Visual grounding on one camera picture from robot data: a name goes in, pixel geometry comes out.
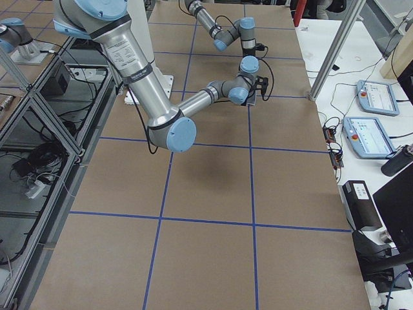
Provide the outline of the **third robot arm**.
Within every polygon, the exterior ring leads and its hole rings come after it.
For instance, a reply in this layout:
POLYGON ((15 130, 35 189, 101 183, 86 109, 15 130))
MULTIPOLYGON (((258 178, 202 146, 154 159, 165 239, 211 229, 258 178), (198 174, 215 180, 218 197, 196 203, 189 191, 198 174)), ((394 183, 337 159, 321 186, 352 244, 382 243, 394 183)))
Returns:
POLYGON ((39 65, 49 54, 54 54, 53 43, 34 40, 23 21, 16 17, 1 20, 1 48, 11 55, 14 63, 39 65))

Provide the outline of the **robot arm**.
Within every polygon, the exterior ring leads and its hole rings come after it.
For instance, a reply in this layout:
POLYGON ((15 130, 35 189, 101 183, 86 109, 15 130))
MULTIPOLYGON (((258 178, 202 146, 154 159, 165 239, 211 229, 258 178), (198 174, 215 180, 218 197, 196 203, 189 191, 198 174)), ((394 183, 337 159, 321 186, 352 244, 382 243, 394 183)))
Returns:
POLYGON ((234 79, 213 81, 179 105, 171 104, 151 62, 132 32, 132 7, 128 1, 54 1, 55 30, 67 36, 91 39, 101 45, 112 64, 148 116, 149 143, 172 152, 185 152, 195 142, 197 129, 191 116, 227 98, 244 105, 256 91, 259 60, 255 55, 253 17, 242 17, 224 30, 201 1, 186 1, 188 13, 208 31, 215 47, 223 51, 239 39, 243 58, 234 79))
POLYGON ((268 47, 258 43, 255 35, 255 19, 242 17, 232 22, 227 16, 212 17, 203 6, 202 1, 185 1, 188 13, 194 16, 201 26, 209 33, 214 46, 219 51, 226 50, 233 42, 240 40, 243 56, 256 56, 256 51, 268 51, 268 47), (218 19, 225 17, 229 22, 228 28, 223 28, 218 19))

